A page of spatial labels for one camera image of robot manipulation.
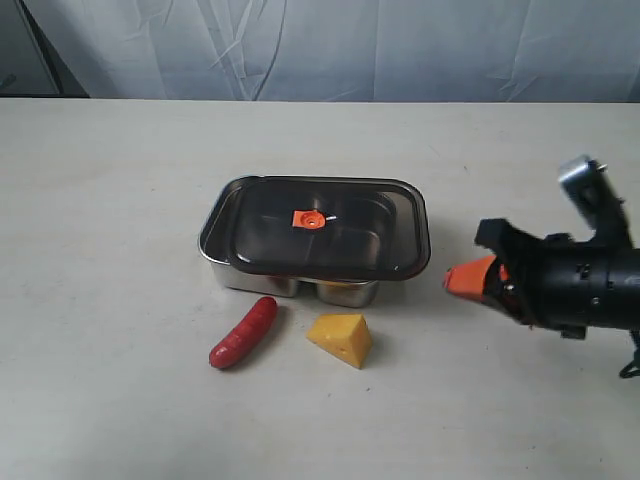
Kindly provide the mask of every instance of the red sausage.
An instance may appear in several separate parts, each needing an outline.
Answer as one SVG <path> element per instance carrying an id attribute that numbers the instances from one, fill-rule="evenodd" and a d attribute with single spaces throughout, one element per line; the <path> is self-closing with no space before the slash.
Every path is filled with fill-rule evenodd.
<path id="1" fill-rule="evenodd" d="M 212 367 L 228 368 L 246 357 L 267 334 L 278 313 L 271 297 L 262 297 L 209 354 Z"/>

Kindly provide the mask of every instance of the clear plastic lid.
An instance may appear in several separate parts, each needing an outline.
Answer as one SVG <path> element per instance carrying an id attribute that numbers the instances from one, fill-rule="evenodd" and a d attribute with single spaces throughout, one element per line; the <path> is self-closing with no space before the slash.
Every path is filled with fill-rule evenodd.
<path id="1" fill-rule="evenodd" d="M 239 195 L 227 239 L 245 273 L 403 280 L 429 260 L 424 200 L 404 182 L 261 177 Z"/>

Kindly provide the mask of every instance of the white curtain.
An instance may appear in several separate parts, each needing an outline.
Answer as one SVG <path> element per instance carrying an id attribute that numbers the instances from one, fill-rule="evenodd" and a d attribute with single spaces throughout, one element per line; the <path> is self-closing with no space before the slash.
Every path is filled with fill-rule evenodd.
<path id="1" fill-rule="evenodd" d="M 634 101 L 638 0 L 25 0 L 93 97 Z"/>

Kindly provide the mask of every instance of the tabletop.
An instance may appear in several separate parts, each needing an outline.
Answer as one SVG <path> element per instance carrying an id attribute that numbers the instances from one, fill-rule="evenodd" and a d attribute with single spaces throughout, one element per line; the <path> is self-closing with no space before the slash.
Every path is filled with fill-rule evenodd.
<path id="1" fill-rule="evenodd" d="M 0 100 L 0 477 L 637 478 L 625 332 L 530 331 L 442 290 L 482 218 L 589 230 L 557 183 L 608 163 L 640 234 L 640 106 Z M 281 299 L 240 368 L 211 347 L 258 295 L 196 238 L 246 174 L 397 178 L 424 195 L 427 269 L 363 310 L 357 370 Z"/>

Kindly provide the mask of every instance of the yellow cheese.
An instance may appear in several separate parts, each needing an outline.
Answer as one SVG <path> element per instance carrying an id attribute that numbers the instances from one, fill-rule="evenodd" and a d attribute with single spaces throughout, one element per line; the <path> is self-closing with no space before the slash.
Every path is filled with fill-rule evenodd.
<path id="1" fill-rule="evenodd" d="M 307 338 L 356 368 L 362 368 L 373 343 L 361 313 L 320 315 Z"/>

